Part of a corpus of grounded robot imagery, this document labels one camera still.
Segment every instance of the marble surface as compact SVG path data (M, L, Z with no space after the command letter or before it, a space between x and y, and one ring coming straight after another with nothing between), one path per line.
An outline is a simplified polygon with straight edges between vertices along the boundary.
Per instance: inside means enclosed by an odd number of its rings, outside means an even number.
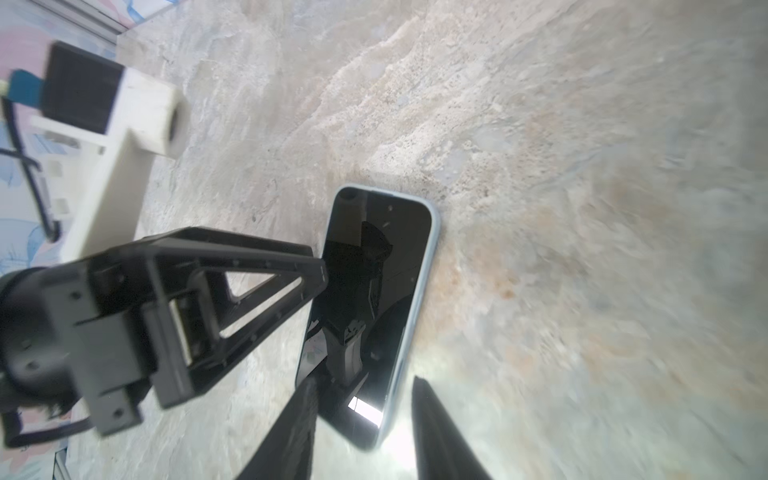
M118 60L184 89L142 231L318 249L348 181L443 229L392 434L317 429L313 477L415 478L426 377L496 479L768 473L768 3L192 0ZM233 478L306 310L207 396L71 443L77 478Z

